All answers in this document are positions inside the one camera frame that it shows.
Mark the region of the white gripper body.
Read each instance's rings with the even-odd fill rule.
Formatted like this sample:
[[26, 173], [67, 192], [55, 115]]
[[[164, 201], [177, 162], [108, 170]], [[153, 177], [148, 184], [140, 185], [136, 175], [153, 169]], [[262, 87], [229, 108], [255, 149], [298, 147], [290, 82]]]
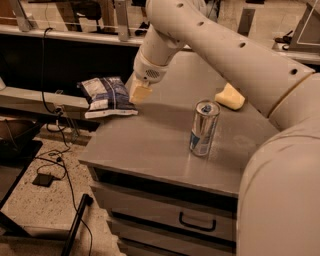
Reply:
[[154, 84], [163, 79], [168, 67], [152, 64], [143, 56], [141, 51], [138, 51], [134, 60], [133, 70], [139, 80]]

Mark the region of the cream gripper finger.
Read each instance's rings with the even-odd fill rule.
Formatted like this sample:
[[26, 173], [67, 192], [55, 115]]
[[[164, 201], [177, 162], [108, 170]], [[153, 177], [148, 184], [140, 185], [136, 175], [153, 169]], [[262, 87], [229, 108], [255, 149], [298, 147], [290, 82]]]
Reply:
[[141, 103], [152, 93], [152, 88], [148, 81], [142, 81], [133, 75], [129, 91], [129, 101], [133, 104]]

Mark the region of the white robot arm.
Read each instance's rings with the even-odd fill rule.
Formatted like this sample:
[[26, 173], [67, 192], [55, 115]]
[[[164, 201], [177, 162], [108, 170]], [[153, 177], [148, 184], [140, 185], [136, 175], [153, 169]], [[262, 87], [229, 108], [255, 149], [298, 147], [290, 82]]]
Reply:
[[206, 18], [202, 0], [147, 0], [150, 27], [130, 99], [149, 93], [184, 46], [239, 88], [279, 132], [252, 156], [237, 209], [237, 256], [320, 255], [319, 75]]

